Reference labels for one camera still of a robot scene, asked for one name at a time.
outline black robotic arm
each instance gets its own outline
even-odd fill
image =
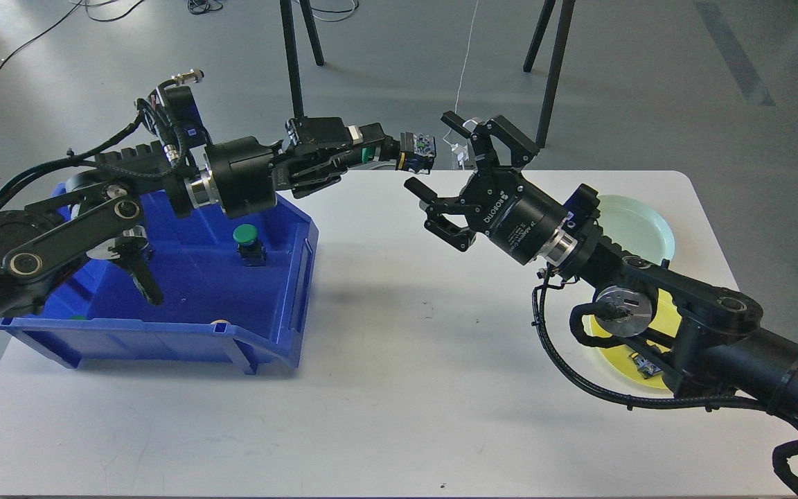
[[[202,77],[196,69],[172,76],[137,99],[134,122],[98,148],[29,168],[0,190],[0,317],[37,315],[89,259],[110,260],[150,303],[161,303],[146,264],[152,255],[140,202],[146,193],[164,189],[178,218],[210,204],[235,218],[276,206],[276,191],[307,196],[369,161],[415,173],[433,166],[432,137],[403,132],[395,140],[379,123],[345,126],[337,117],[288,120],[284,142],[262,145],[249,136],[215,144],[187,86]],[[141,124],[159,140],[104,152]],[[205,164],[197,164],[193,148],[204,149]],[[66,193],[4,209],[31,182],[76,166],[91,170],[70,177]]]
[[[570,381],[605,401],[633,408],[703,407],[762,410],[798,429],[798,344],[760,325],[763,309],[752,298],[728,288],[676,274],[668,262],[657,265],[627,252],[602,234],[596,191],[581,184],[559,203],[522,176],[522,168],[538,147],[503,116],[465,122],[451,111],[443,122],[468,138],[475,152],[476,171],[459,195],[439,197],[413,177],[405,186],[421,199],[427,213],[424,227],[465,252],[476,234],[520,264],[539,256],[547,266],[542,284],[532,293],[542,345]],[[511,164],[501,165],[492,138],[510,148]],[[445,215],[463,215],[467,227]],[[551,277],[560,284],[550,284]],[[661,369],[674,398],[641,398],[602,388],[576,373],[553,347],[544,325],[548,288],[563,288],[583,280],[594,288],[590,303],[574,307],[569,325],[586,347],[627,345]],[[667,291],[682,317],[675,337],[649,327],[655,318],[658,290]],[[588,335],[583,317],[595,315],[610,338]],[[668,350],[660,353],[651,344]],[[736,395],[742,391],[750,397]],[[786,460],[798,455],[798,440],[779,446],[773,462],[776,474],[798,495],[798,477]]]

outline gray floor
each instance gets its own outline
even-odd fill
[[[441,137],[475,2],[361,1],[353,18],[319,23],[325,67],[299,39],[307,114]],[[131,4],[93,13],[111,17]],[[520,66],[540,4],[479,2],[462,116],[504,114],[534,135],[555,20],[535,71]],[[722,19],[712,28],[728,27],[774,105],[741,91],[735,75],[745,67],[729,68],[723,53],[734,47],[722,37],[718,45],[696,2],[580,0],[548,146],[529,168],[687,174],[741,290],[763,304],[763,325],[798,341],[798,1],[716,5]],[[0,59],[69,8],[66,0],[0,0]],[[291,99],[281,37],[276,2],[228,0],[222,12],[190,16],[182,2],[151,0],[113,23],[77,10],[0,73],[0,186],[67,146],[97,145],[130,122],[134,98],[190,67],[206,72],[193,91],[215,141],[282,138]],[[127,144],[149,140],[143,132]],[[58,180],[18,202],[47,195]],[[6,341],[0,335],[0,357]]]

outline green button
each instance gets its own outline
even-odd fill
[[[241,224],[233,231],[233,240],[242,246],[254,243],[257,240],[257,227],[251,224]]]

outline black stand leg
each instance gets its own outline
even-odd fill
[[[307,25],[307,35],[310,36],[310,45],[313,46],[313,59],[317,66],[326,65],[326,60],[322,57],[322,45],[319,43],[319,31],[316,31],[316,19],[313,18],[313,9],[310,7],[310,0],[300,0],[301,12],[303,12],[303,22]]]
[[[279,0],[279,8],[282,10],[282,33],[285,36],[285,56],[288,59],[288,85],[291,86],[292,109],[295,118],[302,118],[301,70],[297,65],[297,43],[294,41],[291,0]]]
[[[553,102],[556,99],[556,88],[560,82],[562,58],[565,56],[565,45],[568,41],[568,28],[571,26],[571,14],[574,11],[574,0],[562,0],[560,24],[556,31],[556,44],[553,45],[553,56],[550,60],[550,73],[547,75],[547,89],[544,94],[544,105],[541,107],[541,120],[538,122],[538,138],[535,140],[539,148],[547,145],[547,130],[550,129],[550,118],[553,114]]]
[[[525,64],[522,65],[522,70],[526,73],[531,73],[531,67],[535,65],[535,57],[538,56],[541,41],[544,40],[544,32],[547,30],[547,24],[550,23],[550,16],[555,6],[556,0],[544,0],[544,8],[541,9],[538,25],[535,27],[535,35],[531,38],[531,44],[529,45],[529,53],[526,54]]]

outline blue storage bin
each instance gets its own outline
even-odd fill
[[[282,197],[232,220],[218,206],[177,219],[164,192],[141,199],[164,303],[151,306],[126,272],[91,260],[41,315],[0,319],[0,329],[65,367],[83,359],[233,362],[246,374],[273,360],[298,367],[319,240],[310,217]],[[232,240],[240,224],[258,228],[266,265],[244,265]],[[229,324],[211,323],[219,319]]]

